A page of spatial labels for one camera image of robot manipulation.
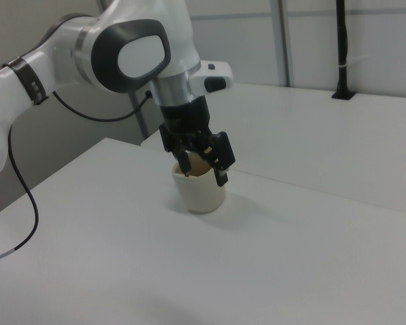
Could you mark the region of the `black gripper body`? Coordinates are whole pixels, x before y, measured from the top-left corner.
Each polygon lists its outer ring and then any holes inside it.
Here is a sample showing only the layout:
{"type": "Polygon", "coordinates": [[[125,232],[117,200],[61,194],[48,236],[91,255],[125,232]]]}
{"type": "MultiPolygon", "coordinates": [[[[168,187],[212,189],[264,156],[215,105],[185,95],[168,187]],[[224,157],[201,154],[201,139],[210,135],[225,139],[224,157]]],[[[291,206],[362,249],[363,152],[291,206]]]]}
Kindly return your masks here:
{"type": "Polygon", "coordinates": [[[159,127],[165,150],[204,150],[211,131],[210,113],[204,96],[179,106],[161,106],[164,122],[159,127]]]}

